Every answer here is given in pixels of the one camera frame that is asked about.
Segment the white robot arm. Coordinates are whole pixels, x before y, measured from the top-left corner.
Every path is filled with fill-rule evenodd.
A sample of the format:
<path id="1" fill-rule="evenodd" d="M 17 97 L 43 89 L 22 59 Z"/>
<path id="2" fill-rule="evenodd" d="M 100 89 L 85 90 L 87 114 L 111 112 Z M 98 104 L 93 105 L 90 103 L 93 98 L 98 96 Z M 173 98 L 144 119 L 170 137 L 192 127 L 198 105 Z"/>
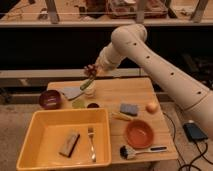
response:
<path id="1" fill-rule="evenodd" d="M 213 140 L 213 91 L 153 52 L 145 44 L 146 39 L 147 31 L 141 24 L 117 27 L 111 42 L 99 53 L 96 65 L 109 72 L 128 57 Z"/>

